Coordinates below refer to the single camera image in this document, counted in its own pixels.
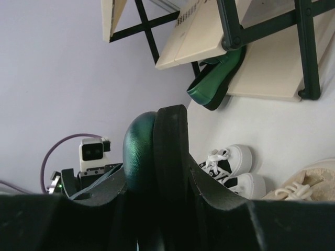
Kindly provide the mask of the green loafer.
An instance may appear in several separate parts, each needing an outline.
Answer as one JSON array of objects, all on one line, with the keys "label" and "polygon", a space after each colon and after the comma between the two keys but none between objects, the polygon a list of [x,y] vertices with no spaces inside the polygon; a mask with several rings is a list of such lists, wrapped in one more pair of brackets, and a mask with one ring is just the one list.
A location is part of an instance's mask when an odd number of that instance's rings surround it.
[{"label": "green loafer", "polygon": [[186,250],[187,111],[145,112],[130,124],[123,164],[136,213],[140,250]]},{"label": "green loafer", "polygon": [[199,65],[203,69],[187,89],[191,99],[210,111],[216,110],[226,96],[233,77],[244,61],[246,52],[247,47],[243,46],[201,61]]}]

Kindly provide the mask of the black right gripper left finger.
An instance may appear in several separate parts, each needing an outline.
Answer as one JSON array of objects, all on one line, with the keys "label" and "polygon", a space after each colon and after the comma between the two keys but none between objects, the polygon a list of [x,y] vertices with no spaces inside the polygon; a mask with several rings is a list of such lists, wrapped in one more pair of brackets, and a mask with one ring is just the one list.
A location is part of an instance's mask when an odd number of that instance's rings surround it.
[{"label": "black right gripper left finger", "polygon": [[2,195],[1,250],[136,250],[121,164],[74,199]]}]

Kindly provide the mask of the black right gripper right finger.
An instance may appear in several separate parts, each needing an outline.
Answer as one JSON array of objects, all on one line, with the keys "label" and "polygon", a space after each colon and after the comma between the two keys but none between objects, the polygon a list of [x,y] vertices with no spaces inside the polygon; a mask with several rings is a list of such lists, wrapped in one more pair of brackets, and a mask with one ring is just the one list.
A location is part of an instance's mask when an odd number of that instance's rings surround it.
[{"label": "black right gripper right finger", "polygon": [[184,250],[334,250],[334,203],[249,200],[185,156],[189,224]]}]

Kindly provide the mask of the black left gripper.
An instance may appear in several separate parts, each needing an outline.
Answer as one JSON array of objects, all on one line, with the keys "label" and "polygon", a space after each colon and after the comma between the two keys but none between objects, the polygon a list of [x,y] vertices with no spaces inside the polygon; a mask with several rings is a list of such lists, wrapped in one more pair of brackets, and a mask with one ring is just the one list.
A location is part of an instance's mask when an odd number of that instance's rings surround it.
[{"label": "black left gripper", "polygon": [[54,172],[46,197],[63,199],[117,199],[123,197],[122,164],[108,164],[74,175],[73,169]]}]

